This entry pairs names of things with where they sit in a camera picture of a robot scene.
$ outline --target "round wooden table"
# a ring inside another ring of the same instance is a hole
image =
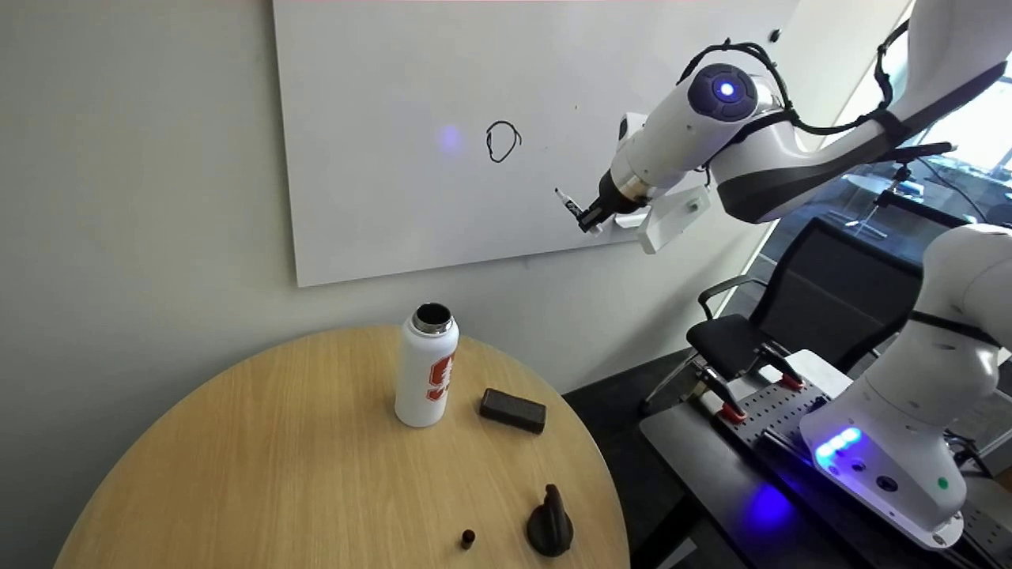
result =
[[[208,381],[114,464],[58,565],[628,565],[611,471],[547,384],[466,338],[446,416],[407,429],[391,414],[400,352],[400,329],[327,333]],[[547,429],[484,421],[490,386],[544,403]],[[575,528],[552,559],[524,540],[547,485]]]

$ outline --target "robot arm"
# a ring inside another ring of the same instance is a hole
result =
[[[952,547],[964,528],[967,485],[947,427],[999,384],[999,355],[1012,345],[1010,284],[1010,228],[947,231],[927,251],[915,314],[888,352],[800,421],[812,464],[927,551]]]
[[[761,48],[708,48],[644,128],[620,139],[598,200],[575,223],[591,231],[618,213],[637,213],[692,169],[708,169],[728,214],[777,214],[823,181],[888,158],[899,144],[993,87],[1012,50],[1005,22],[1012,0],[920,0],[904,39],[904,96],[888,100],[884,91],[873,113],[848,128],[805,128]],[[800,134],[841,136],[804,148]]]

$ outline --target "water bottle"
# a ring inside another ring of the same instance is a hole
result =
[[[453,355],[458,325],[443,305],[421,305],[405,319],[401,375],[396,386],[396,414],[421,429],[446,414]]]

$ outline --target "dark floor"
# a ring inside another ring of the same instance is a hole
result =
[[[611,464],[614,485],[624,500],[637,569],[656,569],[656,564],[661,564],[677,547],[677,538],[668,540],[663,534],[686,523],[674,514],[674,507],[679,507],[683,500],[679,480],[640,434],[640,403],[679,365],[679,357],[683,355],[670,355],[567,394],[567,403],[587,424],[591,435],[598,439]],[[663,390],[661,400],[656,400],[651,410],[677,406],[679,394],[690,391],[690,386],[692,375],[683,373]],[[742,565],[719,538],[719,531],[696,514],[692,544],[696,552],[686,564],[679,564],[686,569]]]

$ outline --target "blue light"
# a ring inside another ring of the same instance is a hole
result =
[[[774,485],[758,485],[742,523],[757,534],[772,534],[785,523],[791,523],[791,513],[795,510],[791,510],[786,495]]]
[[[816,448],[816,464],[823,471],[832,471],[836,467],[836,454],[857,446],[861,442],[861,429],[857,427],[848,427],[841,434],[836,434],[832,439],[826,439],[820,448]]]

